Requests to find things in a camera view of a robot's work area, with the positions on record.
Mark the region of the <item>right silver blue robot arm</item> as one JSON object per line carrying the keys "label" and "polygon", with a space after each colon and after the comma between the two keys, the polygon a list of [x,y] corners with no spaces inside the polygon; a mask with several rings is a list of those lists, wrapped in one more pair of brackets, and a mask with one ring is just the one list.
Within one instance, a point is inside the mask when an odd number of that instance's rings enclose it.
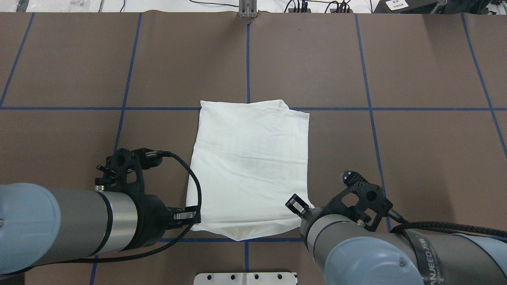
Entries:
{"label": "right silver blue robot arm", "polygon": [[505,285],[506,233],[450,222],[412,222],[378,233],[294,194],[304,245],[328,285]]}

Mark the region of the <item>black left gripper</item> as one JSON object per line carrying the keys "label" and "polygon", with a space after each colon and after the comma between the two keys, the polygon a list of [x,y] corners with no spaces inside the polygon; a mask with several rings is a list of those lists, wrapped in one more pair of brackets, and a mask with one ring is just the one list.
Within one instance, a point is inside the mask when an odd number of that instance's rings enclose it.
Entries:
{"label": "black left gripper", "polygon": [[150,247],[158,243],[167,227],[169,230],[192,227],[201,223],[198,205],[183,208],[167,207],[157,196],[145,195],[142,200],[139,234],[135,248]]}

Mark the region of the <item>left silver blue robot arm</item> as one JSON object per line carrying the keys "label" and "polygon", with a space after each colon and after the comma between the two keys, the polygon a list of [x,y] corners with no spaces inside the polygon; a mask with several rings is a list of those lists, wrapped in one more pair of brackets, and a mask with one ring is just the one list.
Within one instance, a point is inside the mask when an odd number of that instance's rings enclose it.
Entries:
{"label": "left silver blue robot arm", "polygon": [[165,231],[200,222],[197,206],[157,196],[2,184],[1,274],[156,244]]}

